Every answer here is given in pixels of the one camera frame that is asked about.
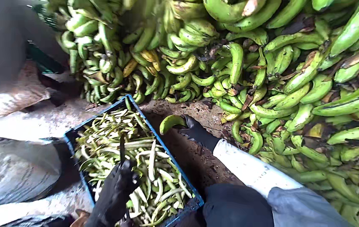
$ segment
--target knife blade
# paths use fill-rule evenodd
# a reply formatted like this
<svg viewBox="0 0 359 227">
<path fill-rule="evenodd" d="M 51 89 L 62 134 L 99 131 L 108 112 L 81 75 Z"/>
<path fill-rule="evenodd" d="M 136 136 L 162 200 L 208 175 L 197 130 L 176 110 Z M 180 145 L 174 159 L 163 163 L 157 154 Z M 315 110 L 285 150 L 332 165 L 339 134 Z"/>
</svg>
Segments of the knife blade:
<svg viewBox="0 0 359 227">
<path fill-rule="evenodd" d="M 121 139 L 119 141 L 119 154 L 121 156 L 121 161 L 119 163 L 119 165 L 123 165 L 123 163 L 125 162 L 125 134 L 122 133 L 121 134 Z"/>
</svg>

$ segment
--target gloved hand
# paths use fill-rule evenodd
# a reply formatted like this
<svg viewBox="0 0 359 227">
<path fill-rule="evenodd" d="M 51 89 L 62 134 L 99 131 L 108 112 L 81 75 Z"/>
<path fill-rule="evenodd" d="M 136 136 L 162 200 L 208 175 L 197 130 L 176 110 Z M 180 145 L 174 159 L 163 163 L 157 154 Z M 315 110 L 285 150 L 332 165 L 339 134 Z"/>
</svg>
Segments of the gloved hand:
<svg viewBox="0 0 359 227">
<path fill-rule="evenodd" d="M 104 181 L 100 197 L 85 227 L 112 227 L 126 213 L 129 195 L 139 186 L 139 176 L 132 171 L 126 160 L 123 165 L 114 167 Z"/>
<path fill-rule="evenodd" d="M 202 147 L 206 147 L 213 152 L 220 139 L 207 132 L 193 117 L 187 114 L 182 114 L 181 116 L 185 118 L 185 122 L 188 126 L 188 128 L 178 130 L 181 135 L 187 136 L 191 141 L 195 141 Z"/>
</svg>

